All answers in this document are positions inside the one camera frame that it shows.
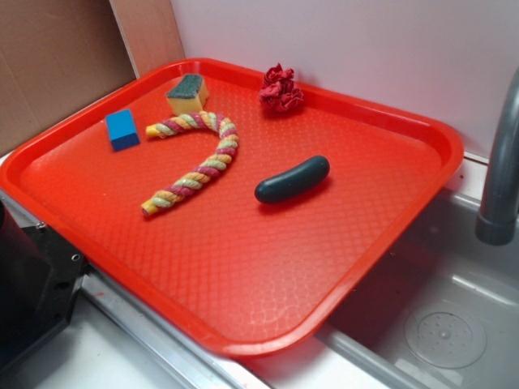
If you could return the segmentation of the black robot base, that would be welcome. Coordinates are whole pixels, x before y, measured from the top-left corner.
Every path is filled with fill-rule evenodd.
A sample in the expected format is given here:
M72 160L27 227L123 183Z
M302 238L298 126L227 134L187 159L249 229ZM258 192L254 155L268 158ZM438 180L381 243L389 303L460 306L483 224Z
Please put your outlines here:
M54 229L21 227L1 205L1 371L68 326L85 266Z

